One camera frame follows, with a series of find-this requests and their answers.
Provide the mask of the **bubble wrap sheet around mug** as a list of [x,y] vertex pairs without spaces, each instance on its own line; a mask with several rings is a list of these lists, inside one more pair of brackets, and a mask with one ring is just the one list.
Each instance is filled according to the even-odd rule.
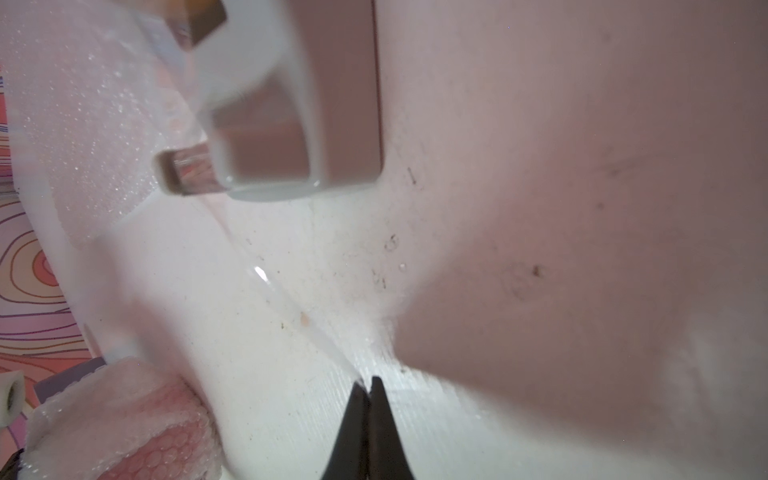
[[18,479],[218,479],[213,419],[180,376],[135,358],[44,400],[27,423]]

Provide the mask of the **clear adhesive tape strip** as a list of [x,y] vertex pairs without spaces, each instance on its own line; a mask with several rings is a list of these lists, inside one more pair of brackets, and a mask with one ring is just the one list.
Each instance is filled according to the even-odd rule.
[[278,282],[277,275],[268,268],[266,261],[253,251],[253,245],[235,232],[224,209],[224,205],[221,202],[217,202],[212,196],[199,196],[198,201],[221,228],[238,260],[246,269],[248,277],[254,284],[254,288],[263,297],[267,305],[280,317],[280,320],[304,335],[313,346],[347,374],[352,379],[354,385],[365,387],[366,381],[359,369],[334,342],[333,338],[311,318],[303,306]]

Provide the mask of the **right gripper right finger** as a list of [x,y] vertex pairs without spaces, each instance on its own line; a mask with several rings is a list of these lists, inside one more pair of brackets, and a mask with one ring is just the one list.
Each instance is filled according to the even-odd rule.
[[383,380],[374,376],[369,392],[368,478],[414,480]]

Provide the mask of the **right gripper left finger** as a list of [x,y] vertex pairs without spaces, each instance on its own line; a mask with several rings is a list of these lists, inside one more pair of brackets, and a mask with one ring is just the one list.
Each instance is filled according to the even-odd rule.
[[368,478],[369,407],[368,391],[359,382],[355,382],[321,480]]

